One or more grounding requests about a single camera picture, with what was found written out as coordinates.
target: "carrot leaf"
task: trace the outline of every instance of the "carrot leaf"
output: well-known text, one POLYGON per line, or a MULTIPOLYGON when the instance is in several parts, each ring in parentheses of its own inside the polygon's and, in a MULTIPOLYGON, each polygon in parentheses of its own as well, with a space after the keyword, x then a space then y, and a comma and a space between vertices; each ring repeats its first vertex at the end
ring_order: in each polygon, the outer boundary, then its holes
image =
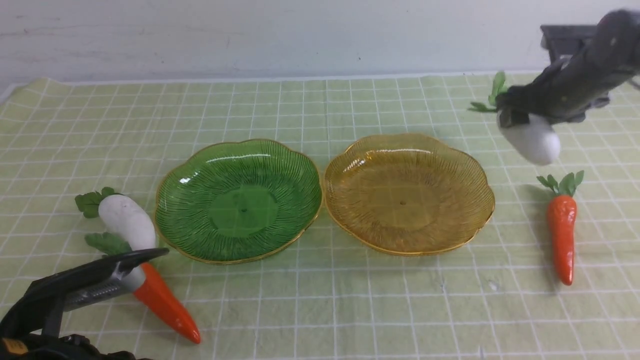
POLYGON ((573 196, 573 193, 575 193, 575 174, 573 172, 566 174, 562 180, 560 180, 558 188, 560 195, 573 196))
POLYGON ((555 195, 568 195, 573 197, 576 188, 581 184, 582 179, 584 179, 584 171, 578 171, 576 174, 570 172, 560 180, 560 183, 558 183, 552 175, 548 175, 547 178, 544 176, 538 176, 536 178, 544 187, 550 188, 555 195))
POLYGON ((549 182, 549 185, 551 185, 551 190, 553 190, 554 193, 558 193, 560 191, 558 182, 551 174, 547 175, 547 181, 549 182))
POLYGON ((105 255, 117 255, 131 251, 129 243, 121 239, 119 236, 111 233, 86 234, 84 236, 84 241, 87 245, 105 255))
POLYGON ((549 184, 549 182, 547 181, 547 179, 545 179, 544 176, 538 176, 536 177, 536 179, 538 179, 538 181, 542 184, 542 186, 544 186, 545 188, 550 188, 553 189, 553 186, 551 186, 551 184, 549 184))
POLYGON ((580 170, 575 173, 575 187, 582 184, 582 179, 584 179, 584 170, 580 170))

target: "gold plate rim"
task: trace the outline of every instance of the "gold plate rim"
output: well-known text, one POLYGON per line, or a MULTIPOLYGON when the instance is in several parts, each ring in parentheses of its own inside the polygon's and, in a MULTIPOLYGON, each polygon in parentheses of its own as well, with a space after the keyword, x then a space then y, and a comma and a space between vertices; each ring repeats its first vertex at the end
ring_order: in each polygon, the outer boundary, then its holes
POLYGON ((471 242, 471 240, 473 240, 477 236, 477 234, 480 232, 480 230, 482 230, 487 225, 487 223, 493 217, 493 213, 495 212, 495 193, 493 192, 493 188, 491 187, 491 185, 489 185, 489 180, 488 180, 488 178, 486 176, 486 172, 484 171, 484 168, 482 167, 480 162, 478 162, 478 160, 475 159, 470 154, 468 154, 468 153, 466 153, 464 151, 458 150, 458 149, 456 149, 454 147, 451 147, 451 146, 447 145, 446 143, 444 143, 443 141, 441 141, 440 139, 437 139, 437 138, 435 138, 433 136, 420 134, 420 133, 373 134, 373 135, 363 136, 363 137, 359 138, 358 140, 353 142, 351 145, 349 145, 349 147, 347 147, 342 153, 340 153, 339 155, 334 157, 331 161, 329 161, 329 164, 324 169, 322 186, 323 186, 323 203, 326 206, 327 213, 329 213, 329 217, 331 217, 333 222, 335 222, 340 228, 342 228, 342 230, 345 230, 349 235, 351 235, 354 238, 358 239, 360 242, 362 242, 366 246, 368 246, 368 247, 370 247, 370 248, 372 248, 374 250, 377 250, 379 252, 382 252, 382 253, 385 253, 385 254, 389 254, 389 255, 395 255, 395 256, 432 256, 432 255, 439 255, 439 254, 443 254, 445 252, 449 252, 449 251, 458 249, 458 248, 468 244, 469 242, 471 242), (454 246, 447 247, 447 248, 440 249, 440 250, 418 251, 418 252, 401 252, 401 251, 388 250, 388 249, 384 249, 382 247, 373 245, 373 244, 369 243, 366 239, 356 235, 353 231, 348 229, 342 222, 338 221, 336 219, 335 215, 333 214, 333 209, 330 206, 330 202, 328 201, 328 199, 326 199, 326 197, 329 196, 329 193, 327 191, 325 191, 325 186, 327 185, 327 183, 331 182, 329 179, 327 179, 326 174, 327 174, 327 170, 331 167, 331 165, 334 163, 334 161, 337 161, 337 160, 339 160, 341 158, 349 156, 349 153, 353 150, 353 148, 358 143, 361 143, 364 140, 372 139, 372 138, 379 138, 379 139, 394 138, 394 137, 402 138, 402 137, 406 137, 407 135, 416 136, 416 137, 422 137, 425 140, 434 141, 436 144, 438 144, 438 146, 440 146, 443 149, 447 149, 448 151, 459 152, 462 155, 470 158, 482 170, 483 184, 486 185, 487 189, 489 189, 489 193, 491 194, 492 208, 491 208, 491 211, 489 212, 489 215, 488 215, 486 221, 482 224, 482 226, 479 226, 476 229, 476 231, 473 233, 473 235, 471 237, 469 237, 469 239, 466 239, 465 241, 463 241, 461 243, 458 243, 458 244, 456 244, 454 246))
POLYGON ((306 154, 303 154, 300 151, 295 151, 294 149, 286 146, 285 144, 278 142, 276 140, 272 140, 272 139, 267 139, 267 138, 252 138, 252 139, 247 139, 247 140, 243 140, 243 141, 239 141, 239 142, 218 142, 218 143, 214 143, 208 146, 203 147, 202 149, 194 152, 187 160, 183 161, 180 165, 177 165, 176 167, 173 167, 170 171, 168 171, 162 178, 162 180, 160 181, 160 183, 157 186, 156 189, 156 204, 154 205, 154 213, 153 213, 153 217, 152 217, 152 221, 154 223, 154 228, 156 229, 156 234, 158 235, 158 237, 160 238, 160 240, 162 240, 165 244, 169 245, 171 248, 175 249, 178 253, 182 254, 183 256, 186 256, 189 259, 201 262, 201 263, 206 263, 206 264, 213 264, 213 265, 235 265, 235 264, 242 264, 242 263, 250 263, 253 261, 258 261, 258 260, 262 260, 264 258, 268 258, 272 255, 278 254, 279 252, 283 251, 284 249, 286 249, 287 247, 291 246, 291 244, 293 244, 296 240, 300 239, 300 237, 302 236, 302 234, 317 220, 318 216, 320 215, 320 212, 322 211, 323 205, 324 205, 324 186, 323 186, 323 181, 322 181, 322 173, 320 173, 320 169, 318 168, 317 164, 315 163, 315 161, 313 161, 312 158, 310 158, 309 156, 307 156, 306 154), (303 227, 303 229, 293 238, 291 239, 289 242, 287 242, 286 244, 282 245, 281 247, 269 251, 265 254, 259 255, 259 256, 254 256, 252 258, 246 258, 246 259, 238 259, 238 260, 231 260, 231 261, 214 261, 214 260, 207 260, 207 259, 202 259, 202 258, 198 258, 196 256, 187 254, 186 252, 184 252, 184 250, 180 249, 176 244, 172 243, 169 239, 167 239, 162 232, 160 231, 160 228, 158 227, 158 224, 156 222, 156 213, 158 210, 158 207, 160 205, 160 189, 162 188, 162 185, 164 184, 164 182, 167 180, 167 178, 169 177, 169 175, 171 175, 174 171, 176 171, 178 168, 183 167, 184 165, 188 164, 191 160, 193 160, 193 158, 195 158, 196 156, 198 156, 198 154, 200 154, 201 152, 204 152, 205 150, 211 149, 212 147, 215 146, 219 146, 219 145, 225 145, 225 144, 242 144, 242 143, 247 143, 247 142, 272 142, 275 143, 278 146, 281 146, 285 149, 287 149, 287 151, 291 151, 295 154, 299 154, 304 156, 306 159, 308 159, 309 161, 311 161, 311 164, 313 164, 315 170, 316 170, 316 174, 318 176, 318 187, 320 188, 320 205, 318 206, 318 209, 316 211, 316 214, 314 215, 314 217, 312 217, 309 222, 303 227))

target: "yellow plate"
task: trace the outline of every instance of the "yellow plate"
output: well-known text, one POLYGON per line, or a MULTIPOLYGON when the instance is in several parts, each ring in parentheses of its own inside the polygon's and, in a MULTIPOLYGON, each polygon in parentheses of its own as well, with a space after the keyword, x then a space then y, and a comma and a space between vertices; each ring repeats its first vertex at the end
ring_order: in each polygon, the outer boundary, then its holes
POLYGON ((480 164, 422 134, 358 140, 331 161, 324 187, 336 223, 393 255, 456 249, 482 229, 495 209, 480 164))

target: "white radish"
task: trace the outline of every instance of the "white radish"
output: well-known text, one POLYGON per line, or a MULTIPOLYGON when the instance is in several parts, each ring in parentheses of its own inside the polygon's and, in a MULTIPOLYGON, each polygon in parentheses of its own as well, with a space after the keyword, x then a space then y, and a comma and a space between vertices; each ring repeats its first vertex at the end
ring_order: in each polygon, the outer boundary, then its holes
POLYGON ((109 195, 100 201, 100 219, 110 233, 119 235, 132 250, 156 247, 156 229, 151 218, 135 201, 125 195, 109 195))
POLYGON ((85 218, 100 217, 109 233, 126 241, 132 250, 156 248, 156 228, 147 213, 131 198, 105 187, 102 192, 76 196, 85 218))
POLYGON ((528 162, 539 166, 551 165, 560 156, 560 137, 544 118, 529 114, 528 124, 504 129, 500 127, 498 112, 497 122, 504 138, 528 162))

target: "grid tablecloth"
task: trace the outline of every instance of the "grid tablecloth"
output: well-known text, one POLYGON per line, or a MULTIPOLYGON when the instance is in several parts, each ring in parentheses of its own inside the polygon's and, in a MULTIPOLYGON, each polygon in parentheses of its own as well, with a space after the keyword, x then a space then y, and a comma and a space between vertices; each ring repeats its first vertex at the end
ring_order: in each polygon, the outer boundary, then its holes
MULTIPOLYGON (((532 75, 514 75, 525 83, 532 75)), ((0 315, 31 281, 99 257, 79 193, 110 186, 151 212, 161 178, 220 141, 272 138, 327 166, 356 139, 419 132, 482 164, 497 206, 468 245, 400 258, 323 210, 287 250, 212 266, 157 263, 202 333, 192 345, 132 296, 68 313, 63 332, 152 359, 640 359, 640 92, 557 126, 556 165, 526 163, 491 115, 490 76, 66 85, 38 79, 0 106, 0 315), (573 286, 557 284, 537 175, 585 170, 573 286)))

